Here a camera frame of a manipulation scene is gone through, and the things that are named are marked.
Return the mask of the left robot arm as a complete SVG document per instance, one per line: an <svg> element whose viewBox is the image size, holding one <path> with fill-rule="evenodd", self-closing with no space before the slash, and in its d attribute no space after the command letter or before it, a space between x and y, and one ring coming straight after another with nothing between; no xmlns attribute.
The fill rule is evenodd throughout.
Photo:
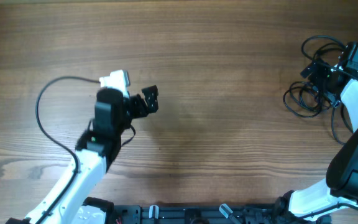
<svg viewBox="0 0 358 224"><path fill-rule="evenodd" d="M121 135L133 128L132 120L158 110L156 86L142 89L141 95L126 93L117 88L97 92L94 118L77 141L67 170L25 218L10 218L7 224L114 223L114 204L89 194L119 154L124 145Z"/></svg>

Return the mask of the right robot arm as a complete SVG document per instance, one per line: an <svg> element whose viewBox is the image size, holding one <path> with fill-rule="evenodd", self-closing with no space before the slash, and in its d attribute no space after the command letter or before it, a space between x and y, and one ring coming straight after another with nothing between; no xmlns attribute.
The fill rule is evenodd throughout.
<svg viewBox="0 0 358 224"><path fill-rule="evenodd" d="M303 190L289 191L275 205L261 209L271 223L330 223L332 212L358 210L358 42L343 44L334 37L313 55L302 54L310 64L283 94L314 118L324 111L340 113L351 132L331 161L326 177Z"/></svg>

